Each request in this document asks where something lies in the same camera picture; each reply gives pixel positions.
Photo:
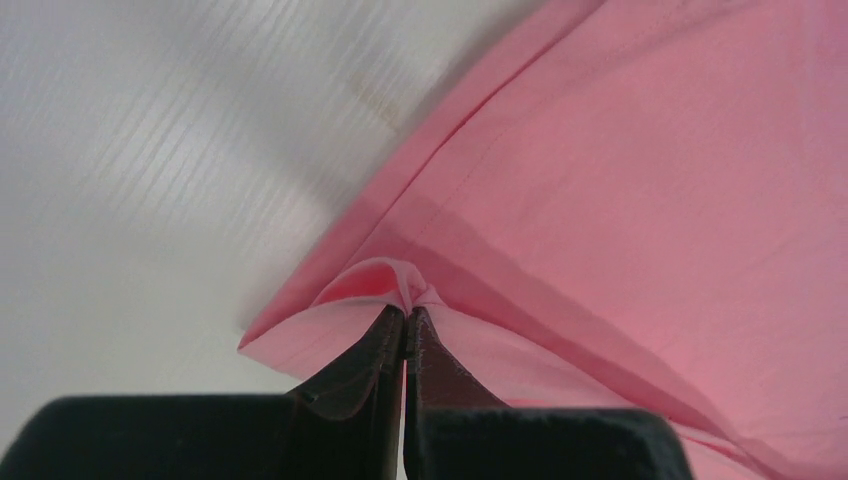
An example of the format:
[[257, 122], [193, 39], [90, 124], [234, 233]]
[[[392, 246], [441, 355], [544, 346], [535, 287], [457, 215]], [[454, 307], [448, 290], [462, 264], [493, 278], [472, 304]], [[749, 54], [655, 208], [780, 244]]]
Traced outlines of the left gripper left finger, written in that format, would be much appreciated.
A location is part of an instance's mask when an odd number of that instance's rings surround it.
[[404, 314], [285, 394], [74, 396], [42, 407], [5, 479], [392, 479]]

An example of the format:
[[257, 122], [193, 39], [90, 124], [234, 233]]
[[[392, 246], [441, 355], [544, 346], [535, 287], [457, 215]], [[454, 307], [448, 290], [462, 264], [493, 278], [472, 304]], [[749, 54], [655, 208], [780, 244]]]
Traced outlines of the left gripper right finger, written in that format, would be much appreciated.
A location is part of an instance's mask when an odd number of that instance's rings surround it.
[[644, 410], [510, 407], [442, 344], [407, 325], [404, 468], [410, 479], [690, 479], [670, 425]]

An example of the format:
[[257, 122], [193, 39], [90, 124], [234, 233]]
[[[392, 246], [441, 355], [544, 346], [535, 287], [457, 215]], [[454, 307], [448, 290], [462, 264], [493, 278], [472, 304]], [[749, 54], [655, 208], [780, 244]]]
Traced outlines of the pink t shirt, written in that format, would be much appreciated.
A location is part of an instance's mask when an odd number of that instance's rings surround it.
[[240, 352], [305, 379], [387, 305], [517, 407], [641, 407], [699, 479], [847, 475], [847, 5], [551, 1]]

